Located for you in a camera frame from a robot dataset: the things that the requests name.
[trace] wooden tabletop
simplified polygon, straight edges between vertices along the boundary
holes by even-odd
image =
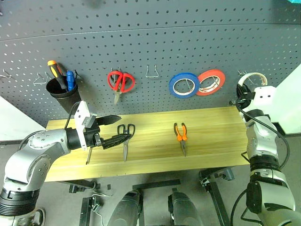
[[[202,169],[248,164],[240,154],[246,150],[245,125],[235,107],[121,115],[112,125],[101,126],[100,136],[117,134],[117,126],[132,123],[135,135],[128,143],[127,161],[123,145],[92,150],[86,165],[87,151],[73,150],[57,159],[46,181],[98,178],[138,173]],[[60,129],[66,120],[49,121],[46,129]],[[174,134],[177,122],[187,127],[186,157]],[[75,127],[74,120],[69,126]]]

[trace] blue screwdriver handle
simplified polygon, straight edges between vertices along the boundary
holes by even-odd
[[[66,75],[67,75],[68,91],[71,91],[75,87],[74,74],[72,71],[67,71]]]

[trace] screwdriver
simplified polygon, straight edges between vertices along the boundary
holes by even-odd
[[[67,83],[68,83],[68,91],[71,91],[75,87],[74,74],[72,71],[67,71],[66,76],[67,76]]]
[[[62,73],[60,67],[57,65],[56,61],[55,60],[49,60],[47,62],[47,65],[49,66],[52,74],[54,75],[54,77],[56,78],[58,83],[60,84],[61,89],[64,89],[64,90],[68,91],[66,83],[65,83],[65,78],[63,76],[63,73]]]

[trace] pegboard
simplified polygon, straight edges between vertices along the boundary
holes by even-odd
[[[50,59],[78,71],[80,95],[98,115],[226,106],[237,70],[261,72],[276,86],[300,63],[300,6],[283,0],[23,0],[0,2],[0,11],[0,72],[12,75],[0,78],[0,95],[44,126],[68,115],[45,84],[32,83],[51,74]],[[158,78],[145,77],[147,65]],[[114,105],[106,77],[119,66],[136,86]],[[213,68],[226,75],[213,95],[169,93],[174,75]]]

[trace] tool holder cup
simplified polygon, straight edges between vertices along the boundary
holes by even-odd
[[[70,112],[74,103],[81,101],[77,84],[75,84],[75,87],[71,91],[66,92],[66,90],[61,89],[56,79],[52,79],[47,83],[46,90],[58,101],[67,113]]]

